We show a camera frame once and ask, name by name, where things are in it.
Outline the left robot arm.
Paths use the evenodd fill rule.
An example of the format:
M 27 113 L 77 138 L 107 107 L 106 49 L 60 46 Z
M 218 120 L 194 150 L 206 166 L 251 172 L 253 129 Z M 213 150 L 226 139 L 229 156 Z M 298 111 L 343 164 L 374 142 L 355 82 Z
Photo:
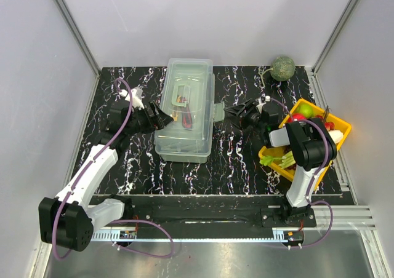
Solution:
M 93 208 L 90 200 L 96 189 L 129 148 L 132 136 L 162 130 L 173 122 L 156 102 L 133 106 L 127 100 L 112 104 L 104 128 L 88 158 L 71 181 L 53 198 L 38 206 L 41 241 L 54 247 L 81 252 L 95 232 L 108 224 L 134 223 L 132 201 L 112 195 Z

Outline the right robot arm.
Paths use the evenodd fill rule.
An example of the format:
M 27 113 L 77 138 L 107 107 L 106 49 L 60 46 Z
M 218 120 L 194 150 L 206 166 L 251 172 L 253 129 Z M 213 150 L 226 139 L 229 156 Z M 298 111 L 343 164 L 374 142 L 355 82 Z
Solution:
M 267 148 L 288 147 L 295 161 L 295 175 L 285 195 L 280 219 L 294 226 L 302 219 L 300 209 L 312 203 L 310 199 L 320 173 L 337 156 L 337 146 L 323 121 L 318 117 L 296 120 L 279 125 L 279 113 L 274 105 L 259 104 L 256 100 L 224 109 L 233 116 L 232 123 L 240 130 L 252 127 Z

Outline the yellow utility knife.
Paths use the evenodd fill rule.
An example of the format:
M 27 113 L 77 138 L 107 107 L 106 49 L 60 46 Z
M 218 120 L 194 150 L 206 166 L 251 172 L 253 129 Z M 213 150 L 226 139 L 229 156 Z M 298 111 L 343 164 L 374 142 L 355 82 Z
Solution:
M 182 101 L 182 97 L 180 95 L 177 96 L 177 102 L 181 102 Z M 174 121 L 178 121 L 179 118 L 179 107 L 178 106 L 174 106 L 173 111 L 172 111 L 172 118 L 174 119 Z

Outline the clear and green toolbox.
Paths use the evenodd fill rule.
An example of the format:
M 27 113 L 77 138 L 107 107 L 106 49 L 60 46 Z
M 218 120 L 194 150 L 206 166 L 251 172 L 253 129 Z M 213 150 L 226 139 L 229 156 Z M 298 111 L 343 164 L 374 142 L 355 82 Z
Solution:
M 156 153 L 168 162 L 207 162 L 214 123 L 225 117 L 224 103 L 215 103 L 212 61 L 170 59 L 160 109 L 173 121 L 155 132 Z

